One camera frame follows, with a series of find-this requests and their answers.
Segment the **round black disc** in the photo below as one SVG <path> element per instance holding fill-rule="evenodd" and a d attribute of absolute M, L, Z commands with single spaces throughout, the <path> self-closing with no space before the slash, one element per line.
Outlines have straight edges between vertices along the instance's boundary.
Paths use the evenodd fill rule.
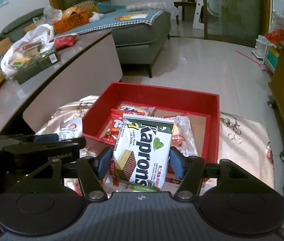
<path fill-rule="evenodd" d="M 1 194 L 0 226 L 19 235 L 43 236 L 71 225 L 83 211 L 83 199 L 64 188 L 61 194 Z"/>
<path fill-rule="evenodd" d="M 221 194 L 211 189 L 200 197 L 200 211 L 214 228 L 242 237 L 274 233 L 284 222 L 284 200 L 277 193 Z"/>

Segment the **white and green wrapper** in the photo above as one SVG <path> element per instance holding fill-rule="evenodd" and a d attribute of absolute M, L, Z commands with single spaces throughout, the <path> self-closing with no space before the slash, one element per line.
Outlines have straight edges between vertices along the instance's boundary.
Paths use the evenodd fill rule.
<path fill-rule="evenodd" d="M 160 190 L 168 167 L 173 124 L 169 119 L 123 114 L 111 162 L 114 175 Z"/>

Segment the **gray ribbed surface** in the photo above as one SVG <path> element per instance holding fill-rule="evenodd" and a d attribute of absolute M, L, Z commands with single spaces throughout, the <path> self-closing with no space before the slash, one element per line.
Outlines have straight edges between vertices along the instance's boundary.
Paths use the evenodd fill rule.
<path fill-rule="evenodd" d="M 89 205 L 79 221 L 57 234 L 46 237 L 25 238 L 6 233 L 0 237 L 0 241 L 22 240 L 280 241 L 283 239 L 277 235 L 244 239 L 222 234 L 207 225 L 193 205 L 174 201 L 166 192 L 117 192 L 106 202 Z"/>

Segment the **red box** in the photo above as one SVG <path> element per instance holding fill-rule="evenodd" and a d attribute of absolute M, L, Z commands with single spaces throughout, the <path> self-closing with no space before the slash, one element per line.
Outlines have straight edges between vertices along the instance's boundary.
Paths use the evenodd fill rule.
<path fill-rule="evenodd" d="M 205 92 L 181 90 L 141 84 L 111 83 L 83 117 L 83 136 L 86 148 L 99 153 L 106 146 L 100 137 L 110 123 L 112 108 L 121 104 L 155 107 L 153 116 L 169 116 L 168 113 L 189 113 L 193 133 L 196 134 L 197 120 L 204 119 L 202 157 L 206 162 L 216 163 L 219 144 L 219 95 Z"/>

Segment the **orange basket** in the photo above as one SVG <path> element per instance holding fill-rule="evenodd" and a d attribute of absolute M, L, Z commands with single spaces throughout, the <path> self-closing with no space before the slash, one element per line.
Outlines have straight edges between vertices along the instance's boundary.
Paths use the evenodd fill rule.
<path fill-rule="evenodd" d="M 76 27 L 85 25 L 88 23 L 88 13 L 83 11 L 80 13 L 72 14 L 69 17 L 60 21 L 54 22 L 53 26 L 58 34 L 65 33 Z"/>

